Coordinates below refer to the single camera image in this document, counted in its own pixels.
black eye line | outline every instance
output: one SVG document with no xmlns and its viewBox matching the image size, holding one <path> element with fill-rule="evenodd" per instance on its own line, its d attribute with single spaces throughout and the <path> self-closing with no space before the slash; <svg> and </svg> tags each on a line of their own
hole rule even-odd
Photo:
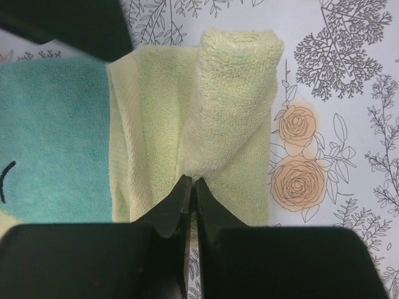
<svg viewBox="0 0 399 299">
<path fill-rule="evenodd" d="M 3 204 L 6 203 L 6 198 L 4 197 L 4 190 L 3 190 L 4 178 L 6 177 L 6 174 L 10 171 L 10 169 L 15 166 L 15 164 L 17 164 L 15 161 L 8 164 L 7 167 L 4 168 L 0 176 L 0 198 Z"/>
</svg>

light green towel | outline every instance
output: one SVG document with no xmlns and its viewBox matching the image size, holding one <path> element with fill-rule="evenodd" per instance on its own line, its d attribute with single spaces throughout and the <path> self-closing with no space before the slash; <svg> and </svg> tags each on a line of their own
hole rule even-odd
<svg viewBox="0 0 399 299">
<path fill-rule="evenodd" d="M 144 47 L 108 66 L 115 221 L 134 221 L 182 174 L 249 225 L 266 225 L 276 67 L 272 31 L 206 31 L 198 48 Z"/>
</svg>

folded towel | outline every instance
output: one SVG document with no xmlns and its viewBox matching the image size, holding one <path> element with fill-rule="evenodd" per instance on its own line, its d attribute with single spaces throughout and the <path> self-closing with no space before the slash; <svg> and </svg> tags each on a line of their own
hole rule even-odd
<svg viewBox="0 0 399 299">
<path fill-rule="evenodd" d="M 249 225 L 267 224 L 270 112 L 282 42 L 208 30 L 198 50 L 143 47 L 108 66 L 113 218 L 134 221 L 182 174 L 206 178 Z"/>
<path fill-rule="evenodd" d="M 0 230 L 16 222 L 110 222 L 104 64 L 0 65 Z"/>
</svg>

leaf sketch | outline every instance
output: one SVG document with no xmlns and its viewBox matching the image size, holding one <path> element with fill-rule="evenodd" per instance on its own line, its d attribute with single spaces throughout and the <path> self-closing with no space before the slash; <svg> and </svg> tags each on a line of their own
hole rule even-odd
<svg viewBox="0 0 399 299">
<path fill-rule="evenodd" d="M 252 0 L 252 7 L 260 5 L 264 0 Z"/>
<path fill-rule="evenodd" d="M 233 0 L 124 0 L 122 11 L 135 45 L 181 45 L 187 33 L 176 23 L 176 15 L 198 18 L 206 6 L 215 18 Z M 252 0 L 257 6 L 263 0 Z"/>
<path fill-rule="evenodd" d="M 200 284 L 200 252 L 198 249 L 190 250 L 189 275 L 190 283 L 188 287 L 188 299 L 201 299 Z"/>
<path fill-rule="evenodd" d="M 379 171 L 384 174 L 385 182 L 383 186 L 374 188 L 381 208 L 388 207 L 388 213 L 394 217 L 399 216 L 399 157 L 394 155 L 397 148 L 396 142 L 399 139 L 399 114 L 396 120 L 392 120 L 391 110 L 395 103 L 396 90 L 398 83 L 391 76 L 379 75 L 373 84 L 372 97 L 374 100 L 381 101 L 381 106 L 375 108 L 368 107 L 368 115 L 372 117 L 370 122 L 374 134 L 380 136 L 383 152 L 371 154 L 369 151 L 365 158 L 368 160 L 372 172 Z"/>
<path fill-rule="evenodd" d="M 382 70 L 369 57 L 364 43 L 383 39 L 392 16 L 388 0 L 329 0 L 321 7 L 325 27 L 305 36 L 294 51 L 299 67 L 296 81 L 312 87 L 312 95 L 323 101 L 336 92 L 339 98 L 363 93 L 363 83 Z"/>
<path fill-rule="evenodd" d="M 61 51 L 59 50 L 57 52 L 54 52 L 53 50 L 47 50 L 47 52 L 40 51 L 38 54 L 40 55 L 41 59 L 61 57 Z"/>
<path fill-rule="evenodd" d="M 320 209 L 320 205 L 317 204 L 314 207 L 301 210 L 300 214 L 302 215 L 303 221 L 306 223 L 309 220 L 311 220 L 317 214 L 319 209 Z"/>
<path fill-rule="evenodd" d="M 188 299 L 201 299 L 201 284 L 199 281 L 195 281 L 195 288 L 189 287 L 188 288 Z"/>
<path fill-rule="evenodd" d="M 399 270 L 392 267 L 387 267 L 381 276 L 382 283 L 385 285 L 385 290 L 390 298 L 399 298 Z"/>
<path fill-rule="evenodd" d="M 189 262 L 189 274 L 190 279 L 194 280 L 196 277 L 200 275 L 200 252 L 198 249 L 192 249 L 190 252 L 190 262 Z"/>
<path fill-rule="evenodd" d="M 17 58 L 17 61 L 20 60 L 32 60 L 34 58 L 34 55 L 28 51 L 25 51 L 25 54 L 23 56 L 19 56 Z"/>
<path fill-rule="evenodd" d="M 391 229 L 391 222 L 376 216 L 371 209 L 359 209 L 357 199 L 350 198 L 345 204 L 340 205 L 340 209 L 334 213 L 334 216 L 340 219 L 340 222 L 334 226 L 351 229 L 358 234 L 376 267 L 380 265 L 383 258 L 377 258 L 376 251 L 380 251 L 381 237 L 386 236 L 386 231 Z"/>
<path fill-rule="evenodd" d="M 19 56 L 17 58 L 17 61 L 21 60 L 32 60 L 32 59 L 46 59 L 46 58 L 61 58 L 62 57 L 62 52 L 60 50 L 54 51 L 54 50 L 47 50 L 46 52 L 40 51 L 36 55 L 32 54 L 29 51 L 25 51 L 23 56 Z"/>
<path fill-rule="evenodd" d="M 294 103 L 297 85 L 289 83 L 289 74 L 286 60 L 286 75 L 281 80 L 285 99 L 274 117 L 279 128 L 272 132 L 279 134 L 281 144 L 271 144 L 271 195 L 282 208 L 300 211 L 302 220 L 309 222 L 325 197 L 336 204 L 338 195 L 353 195 L 342 194 L 339 187 L 349 183 L 350 168 L 356 168 L 351 162 L 356 151 L 346 145 L 348 128 L 338 113 L 332 119 L 337 140 L 326 145 L 317 131 L 314 112 Z"/>
<path fill-rule="evenodd" d="M 0 54 L 0 64 L 3 64 L 5 62 L 10 62 L 12 60 L 13 53 L 14 53 L 14 51 L 11 50 L 7 54 L 4 54 L 4 55 Z"/>
</svg>

orange flower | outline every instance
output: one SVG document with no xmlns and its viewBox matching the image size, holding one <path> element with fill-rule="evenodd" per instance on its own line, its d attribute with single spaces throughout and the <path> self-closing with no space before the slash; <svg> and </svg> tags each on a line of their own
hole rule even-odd
<svg viewBox="0 0 399 299">
<path fill-rule="evenodd" d="M 297 212 L 320 204 L 327 190 L 327 173 L 315 160 L 286 157 L 276 164 L 271 194 L 278 204 Z"/>
<path fill-rule="evenodd" d="M 284 147 L 291 157 L 303 154 L 306 159 L 314 159 L 316 120 L 309 109 L 290 106 L 280 118 L 279 129 Z"/>
</svg>

